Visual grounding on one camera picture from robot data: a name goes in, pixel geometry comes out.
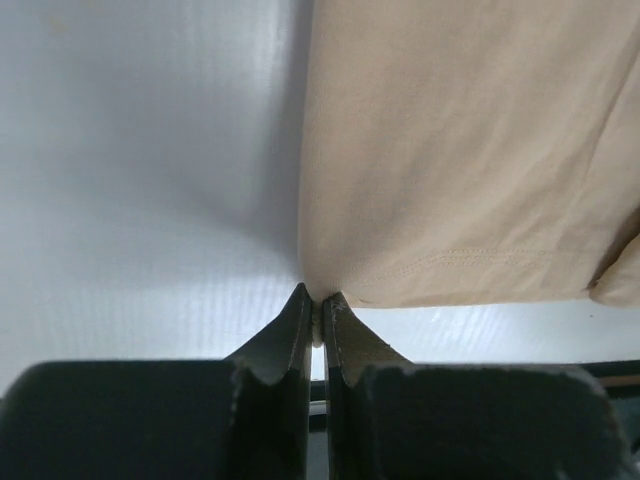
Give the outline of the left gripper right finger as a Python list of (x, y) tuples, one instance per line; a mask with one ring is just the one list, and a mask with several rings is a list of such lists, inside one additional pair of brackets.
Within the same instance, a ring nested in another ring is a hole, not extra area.
[(630, 365), (418, 364), (322, 305), (333, 479), (626, 479)]

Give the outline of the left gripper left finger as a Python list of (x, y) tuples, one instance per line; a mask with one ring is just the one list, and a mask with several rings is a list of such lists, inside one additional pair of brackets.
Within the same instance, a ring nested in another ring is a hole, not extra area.
[(225, 358), (34, 365), (1, 402), (5, 479), (302, 479), (312, 303)]

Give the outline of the beige t-shirt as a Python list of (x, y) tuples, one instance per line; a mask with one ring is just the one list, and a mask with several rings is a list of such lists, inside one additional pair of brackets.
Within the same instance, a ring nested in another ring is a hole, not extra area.
[(298, 249), (373, 308), (639, 303), (635, 1), (319, 1)]

